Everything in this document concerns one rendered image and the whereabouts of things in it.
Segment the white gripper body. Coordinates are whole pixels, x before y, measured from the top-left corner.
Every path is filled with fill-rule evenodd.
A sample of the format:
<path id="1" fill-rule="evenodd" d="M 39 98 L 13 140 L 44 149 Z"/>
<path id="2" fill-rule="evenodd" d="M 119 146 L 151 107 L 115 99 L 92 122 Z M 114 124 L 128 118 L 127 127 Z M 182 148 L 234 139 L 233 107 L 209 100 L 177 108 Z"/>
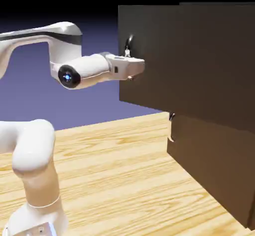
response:
<path id="1" fill-rule="evenodd" d="M 119 56 L 119 60 L 119 80 L 127 80 L 142 73 L 145 69 L 143 59 Z"/>

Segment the large dark brown cabinet door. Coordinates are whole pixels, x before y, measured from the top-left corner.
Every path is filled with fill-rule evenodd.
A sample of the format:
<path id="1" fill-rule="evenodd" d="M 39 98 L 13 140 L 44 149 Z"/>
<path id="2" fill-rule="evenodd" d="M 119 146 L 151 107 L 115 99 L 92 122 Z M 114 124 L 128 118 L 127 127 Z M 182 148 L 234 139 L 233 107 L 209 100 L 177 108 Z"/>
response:
<path id="1" fill-rule="evenodd" d="M 121 101 L 255 132 L 255 4 L 121 5 L 130 35 L 145 71 Z"/>

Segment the dark brown cabinet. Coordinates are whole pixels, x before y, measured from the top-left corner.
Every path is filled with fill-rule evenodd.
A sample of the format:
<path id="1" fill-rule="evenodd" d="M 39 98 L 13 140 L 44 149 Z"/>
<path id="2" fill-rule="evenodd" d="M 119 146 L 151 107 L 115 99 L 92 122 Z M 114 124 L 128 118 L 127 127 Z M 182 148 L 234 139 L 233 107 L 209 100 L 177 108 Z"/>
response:
<path id="1" fill-rule="evenodd" d="M 120 100 L 170 114 L 168 154 L 255 230 L 255 3 L 121 5 L 119 50 L 145 71 Z"/>

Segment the small dark brown cabinet door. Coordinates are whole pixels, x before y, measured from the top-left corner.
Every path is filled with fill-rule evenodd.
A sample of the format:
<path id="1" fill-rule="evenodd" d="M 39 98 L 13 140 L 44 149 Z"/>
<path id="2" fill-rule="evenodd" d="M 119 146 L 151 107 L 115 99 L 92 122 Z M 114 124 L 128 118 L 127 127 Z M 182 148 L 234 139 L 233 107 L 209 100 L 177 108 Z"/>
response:
<path id="1" fill-rule="evenodd" d="M 255 134 L 175 115 L 168 154 L 240 224 L 255 230 Z"/>

